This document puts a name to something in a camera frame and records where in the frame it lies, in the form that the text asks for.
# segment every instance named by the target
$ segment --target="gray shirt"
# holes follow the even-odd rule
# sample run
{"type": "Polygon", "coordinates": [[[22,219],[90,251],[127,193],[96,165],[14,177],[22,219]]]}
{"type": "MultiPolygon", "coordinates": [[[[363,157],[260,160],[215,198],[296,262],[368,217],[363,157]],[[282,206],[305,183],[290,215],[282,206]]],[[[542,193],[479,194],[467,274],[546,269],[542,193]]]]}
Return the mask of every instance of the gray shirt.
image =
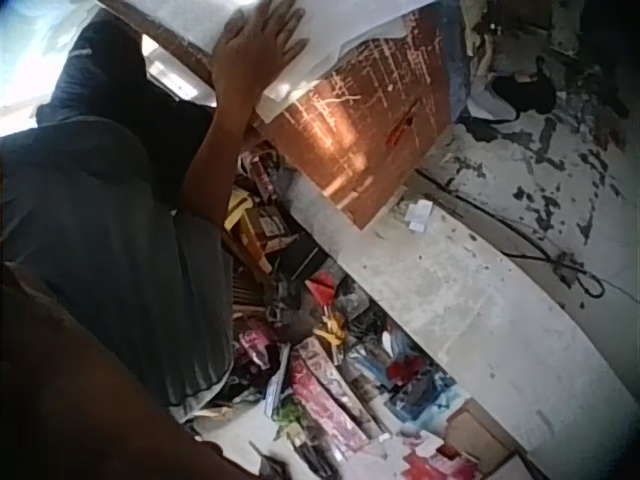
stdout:
{"type": "Polygon", "coordinates": [[[231,361],[220,233],[155,195],[128,130],[84,118],[0,139],[2,260],[34,273],[180,421],[231,361]]]}

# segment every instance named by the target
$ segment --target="wooden panel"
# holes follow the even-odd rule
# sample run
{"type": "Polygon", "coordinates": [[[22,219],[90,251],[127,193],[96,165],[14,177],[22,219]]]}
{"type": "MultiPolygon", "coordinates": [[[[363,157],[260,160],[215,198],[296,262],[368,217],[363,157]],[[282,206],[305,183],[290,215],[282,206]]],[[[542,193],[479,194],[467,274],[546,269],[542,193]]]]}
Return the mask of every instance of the wooden panel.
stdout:
{"type": "MultiPolygon", "coordinates": [[[[102,3],[211,85],[206,52],[126,2],[102,3]]],[[[437,10],[430,5],[405,18],[406,38],[361,44],[273,122],[255,122],[360,228],[449,122],[437,10]]]]}

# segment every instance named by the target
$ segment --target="concrete floor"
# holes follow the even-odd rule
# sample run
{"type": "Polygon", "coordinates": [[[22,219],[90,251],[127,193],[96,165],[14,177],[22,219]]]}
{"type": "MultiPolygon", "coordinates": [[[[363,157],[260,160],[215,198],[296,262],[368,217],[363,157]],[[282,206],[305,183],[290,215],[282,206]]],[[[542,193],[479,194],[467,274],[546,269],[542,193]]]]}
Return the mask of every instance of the concrete floor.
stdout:
{"type": "MultiPolygon", "coordinates": [[[[562,66],[535,36],[502,39],[498,69],[514,71],[527,65],[530,69],[538,53],[550,59],[562,95],[562,66]]],[[[530,112],[495,127],[489,138],[474,138],[456,125],[447,153],[429,159],[423,168],[450,191],[531,235],[552,256],[570,254],[610,282],[604,296],[594,299],[577,283],[568,287],[559,281],[549,264],[515,261],[569,313],[636,399],[640,399],[639,80],[638,66],[622,55],[617,83],[620,98],[631,111],[624,122],[625,152],[613,145],[602,151],[588,135],[572,133],[561,117],[530,112]]],[[[491,217],[436,190],[434,195],[499,250],[538,254],[491,217]]],[[[582,280],[598,291],[593,281],[582,280]]]]}

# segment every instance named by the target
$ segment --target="wire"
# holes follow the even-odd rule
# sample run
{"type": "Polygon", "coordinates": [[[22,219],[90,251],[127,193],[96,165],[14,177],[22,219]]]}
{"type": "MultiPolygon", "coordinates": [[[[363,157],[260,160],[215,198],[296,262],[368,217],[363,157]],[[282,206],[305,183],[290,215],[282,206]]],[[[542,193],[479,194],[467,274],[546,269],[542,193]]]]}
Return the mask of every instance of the wire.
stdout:
{"type": "Polygon", "coordinates": [[[511,232],[515,233],[516,235],[518,235],[520,238],[522,238],[523,240],[525,240],[527,243],[529,243],[529,245],[531,245],[533,248],[535,248],[541,256],[535,256],[535,255],[526,255],[526,254],[520,254],[520,253],[509,253],[509,252],[503,252],[501,251],[500,253],[502,253],[504,256],[509,257],[509,258],[513,258],[513,259],[519,259],[519,260],[531,260],[531,261],[535,261],[535,262],[544,262],[544,263],[548,263],[550,265],[553,265],[556,268],[564,268],[566,270],[571,270],[573,272],[576,272],[578,274],[578,276],[576,276],[576,281],[578,282],[578,285],[580,285],[580,288],[584,291],[585,295],[594,298],[594,299],[598,299],[598,298],[602,298],[604,297],[604,294],[606,293],[606,288],[604,286],[604,284],[606,283],[607,285],[609,285],[610,287],[614,288],[615,290],[617,290],[618,292],[622,293],[623,295],[625,295],[627,298],[633,300],[635,303],[640,304],[640,300],[638,300],[638,298],[636,298],[635,296],[633,296],[631,293],[627,292],[626,290],[624,290],[622,287],[619,287],[618,285],[610,282],[609,280],[606,280],[604,278],[599,277],[598,275],[596,275],[595,273],[586,270],[585,268],[576,266],[576,265],[571,265],[569,263],[564,263],[561,261],[558,261],[556,259],[554,259],[551,254],[549,252],[547,252],[547,250],[540,244],[538,243],[535,239],[531,238],[530,235],[527,235],[525,232],[523,232],[522,230],[520,230],[519,228],[517,228],[516,226],[514,226],[512,223],[510,223],[509,220],[506,220],[504,218],[501,218],[499,215],[490,212],[489,210],[481,207],[480,205],[478,205],[477,203],[457,194],[452,192],[451,190],[449,190],[447,187],[445,187],[443,184],[441,184],[440,182],[438,182],[435,178],[431,177],[430,175],[426,174],[425,172],[423,172],[420,169],[416,169],[415,172],[420,175],[422,178],[424,178],[425,180],[428,180],[429,182],[431,182],[433,185],[436,186],[436,188],[438,188],[438,190],[446,193],[449,196],[452,196],[454,198],[456,198],[457,200],[460,200],[461,202],[469,205],[470,207],[478,210],[479,212],[482,212],[483,214],[487,215],[488,217],[493,218],[495,221],[499,222],[502,226],[504,226],[505,228],[507,228],[508,230],[510,230],[511,232]],[[589,279],[591,279],[593,282],[595,282],[598,285],[599,288],[599,292],[593,292],[592,290],[590,290],[582,281],[582,279],[580,278],[579,275],[584,275],[586,277],[588,277],[589,279]]]}

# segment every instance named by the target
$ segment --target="copper-colored board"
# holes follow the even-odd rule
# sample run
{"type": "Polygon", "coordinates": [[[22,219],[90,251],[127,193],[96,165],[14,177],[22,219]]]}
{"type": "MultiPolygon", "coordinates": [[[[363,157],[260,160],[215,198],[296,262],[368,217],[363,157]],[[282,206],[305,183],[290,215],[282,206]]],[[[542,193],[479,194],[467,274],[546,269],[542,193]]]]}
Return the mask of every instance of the copper-colored board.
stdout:
{"type": "MultiPolygon", "coordinates": [[[[205,52],[126,2],[102,2],[211,84],[205,52]]],[[[406,38],[361,44],[274,121],[256,124],[360,228],[449,123],[437,11],[405,20],[406,38]]]]}

